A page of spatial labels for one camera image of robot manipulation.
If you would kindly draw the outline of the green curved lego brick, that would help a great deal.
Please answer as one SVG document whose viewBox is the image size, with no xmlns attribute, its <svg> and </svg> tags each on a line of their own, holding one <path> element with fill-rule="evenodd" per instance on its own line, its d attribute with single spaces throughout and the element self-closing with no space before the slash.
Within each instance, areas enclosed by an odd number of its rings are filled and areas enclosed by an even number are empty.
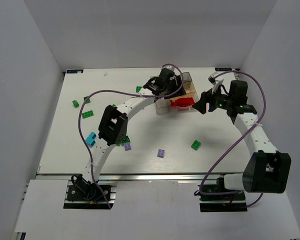
<svg viewBox="0 0 300 240">
<path fill-rule="evenodd" d="M 137 93 L 139 93 L 142 88 L 143 88 L 142 86 L 137 86 L 135 90 Z"/>
</svg>

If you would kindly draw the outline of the green square lego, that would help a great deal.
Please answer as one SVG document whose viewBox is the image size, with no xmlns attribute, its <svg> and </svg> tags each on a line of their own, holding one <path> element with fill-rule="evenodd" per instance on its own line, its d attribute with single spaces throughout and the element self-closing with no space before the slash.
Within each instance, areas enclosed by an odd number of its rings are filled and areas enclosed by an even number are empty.
<svg viewBox="0 0 300 240">
<path fill-rule="evenodd" d="M 194 149 L 194 150 L 198 150 L 200 146 L 201 146 L 201 143 L 198 140 L 195 140 L 192 143 L 191 148 Z"/>
</svg>

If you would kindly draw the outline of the dark green lego brick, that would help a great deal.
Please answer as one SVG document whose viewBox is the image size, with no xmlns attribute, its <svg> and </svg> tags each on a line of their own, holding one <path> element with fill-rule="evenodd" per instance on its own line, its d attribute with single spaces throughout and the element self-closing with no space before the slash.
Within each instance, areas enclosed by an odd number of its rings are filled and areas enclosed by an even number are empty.
<svg viewBox="0 0 300 240">
<path fill-rule="evenodd" d="M 122 142 L 123 142 L 123 143 L 128 143 L 128 142 L 130 142 L 130 138 L 129 138 L 128 136 L 126 136 L 126 137 L 123 139 Z"/>
</svg>

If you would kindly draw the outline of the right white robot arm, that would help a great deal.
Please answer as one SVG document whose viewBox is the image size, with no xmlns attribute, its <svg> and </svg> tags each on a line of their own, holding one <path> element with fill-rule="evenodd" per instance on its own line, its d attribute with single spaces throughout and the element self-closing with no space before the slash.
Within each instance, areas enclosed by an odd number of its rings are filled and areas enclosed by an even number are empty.
<svg viewBox="0 0 300 240">
<path fill-rule="evenodd" d="M 226 110 L 234 126 L 240 131 L 250 154 L 243 173 L 225 174 L 217 179 L 217 193 L 243 192 L 281 194 L 285 191 L 291 167 L 291 157 L 280 152 L 269 140 L 253 105 L 247 103 L 248 84 L 233 80 L 229 92 L 222 93 L 217 82 L 204 91 L 192 107 L 201 114 L 220 108 Z"/>
</svg>

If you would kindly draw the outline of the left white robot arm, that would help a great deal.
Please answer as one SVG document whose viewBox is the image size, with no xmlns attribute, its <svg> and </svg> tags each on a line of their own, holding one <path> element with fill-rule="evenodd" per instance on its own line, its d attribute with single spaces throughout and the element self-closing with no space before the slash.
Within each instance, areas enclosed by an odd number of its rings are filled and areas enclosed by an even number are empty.
<svg viewBox="0 0 300 240">
<path fill-rule="evenodd" d="M 159 76 L 148 80 L 136 94 L 117 90 L 98 90 L 91 93 L 89 98 L 99 93 L 116 93 L 130 96 L 130 98 L 119 105 L 108 105 L 105 108 L 98 126 L 97 142 L 93 150 L 84 142 L 88 150 L 89 162 L 81 172 L 83 179 L 90 184 L 97 184 L 101 170 L 111 151 L 126 137 L 129 120 L 157 100 L 181 94 L 183 83 L 182 71 L 177 66 L 168 63 L 162 66 Z"/>
</svg>

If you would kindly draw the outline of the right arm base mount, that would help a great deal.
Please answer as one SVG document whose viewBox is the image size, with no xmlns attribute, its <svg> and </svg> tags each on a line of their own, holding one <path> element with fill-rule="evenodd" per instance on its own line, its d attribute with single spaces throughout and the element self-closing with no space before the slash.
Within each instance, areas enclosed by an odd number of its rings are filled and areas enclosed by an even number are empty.
<svg viewBox="0 0 300 240">
<path fill-rule="evenodd" d="M 226 193 L 225 195 L 203 195 L 205 193 Z M 229 194 L 233 190 L 225 188 L 224 179 L 218 177 L 213 184 L 204 184 L 194 192 L 194 196 L 199 197 L 199 207 L 201 213 L 230 213 L 247 212 L 246 196 L 242 193 Z"/>
</svg>

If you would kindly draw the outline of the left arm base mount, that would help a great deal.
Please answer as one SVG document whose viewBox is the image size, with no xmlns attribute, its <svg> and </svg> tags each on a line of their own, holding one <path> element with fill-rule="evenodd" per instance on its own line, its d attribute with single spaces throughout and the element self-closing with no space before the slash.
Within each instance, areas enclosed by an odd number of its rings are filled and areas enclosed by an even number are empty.
<svg viewBox="0 0 300 240">
<path fill-rule="evenodd" d="M 110 210 L 115 201 L 115 187 L 87 181 L 80 175 L 73 175 L 68 184 L 63 208 L 66 210 Z"/>
</svg>

